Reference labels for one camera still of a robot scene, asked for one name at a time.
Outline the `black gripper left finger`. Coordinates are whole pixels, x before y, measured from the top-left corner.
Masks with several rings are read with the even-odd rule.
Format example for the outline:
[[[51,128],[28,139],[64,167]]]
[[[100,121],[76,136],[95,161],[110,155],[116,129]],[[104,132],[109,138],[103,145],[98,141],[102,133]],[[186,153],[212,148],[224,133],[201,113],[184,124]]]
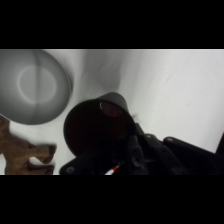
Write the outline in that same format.
[[[116,169],[117,175],[147,175],[148,170],[136,136],[106,140],[94,149],[63,165],[60,175],[105,175]]]

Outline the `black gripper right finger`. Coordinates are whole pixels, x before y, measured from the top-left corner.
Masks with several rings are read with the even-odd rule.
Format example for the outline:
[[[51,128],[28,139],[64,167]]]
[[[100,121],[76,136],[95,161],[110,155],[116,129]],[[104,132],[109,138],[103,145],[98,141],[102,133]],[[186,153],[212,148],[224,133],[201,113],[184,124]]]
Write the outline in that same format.
[[[144,159],[155,174],[224,175],[224,156],[168,136],[160,141],[136,123],[136,135]]]

